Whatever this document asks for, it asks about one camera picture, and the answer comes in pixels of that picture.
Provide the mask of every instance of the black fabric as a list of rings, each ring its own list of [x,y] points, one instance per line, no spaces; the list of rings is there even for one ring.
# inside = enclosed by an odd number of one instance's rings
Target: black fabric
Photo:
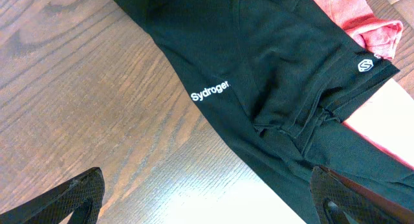
[[[312,0],[115,0],[164,52],[227,145],[307,223],[323,164],[413,210],[413,172],[344,121],[398,69]],[[366,63],[373,66],[360,72]]]

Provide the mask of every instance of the dark object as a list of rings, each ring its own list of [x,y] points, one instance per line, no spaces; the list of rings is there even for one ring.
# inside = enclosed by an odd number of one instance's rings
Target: dark object
[[[0,215],[0,223],[96,223],[105,183],[100,168],[91,168],[25,204]]]
[[[322,224],[414,223],[414,213],[356,184],[326,167],[316,166],[310,181],[313,200]]]

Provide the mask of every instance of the wooden table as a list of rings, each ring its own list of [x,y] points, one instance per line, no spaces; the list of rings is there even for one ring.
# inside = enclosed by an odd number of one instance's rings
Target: wooden table
[[[414,97],[414,0],[395,80]],[[99,166],[99,223],[303,223],[214,132],[112,0],[0,0],[0,213]]]

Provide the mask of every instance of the brand name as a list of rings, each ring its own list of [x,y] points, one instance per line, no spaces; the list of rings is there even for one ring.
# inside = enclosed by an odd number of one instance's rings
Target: brand name
[[[204,88],[204,90],[200,93],[192,93],[190,96],[193,101],[203,101],[204,98],[207,98],[212,94],[222,93],[225,89],[227,89],[227,87],[230,87],[230,85],[228,85],[228,82],[225,81],[222,84],[210,88]]]

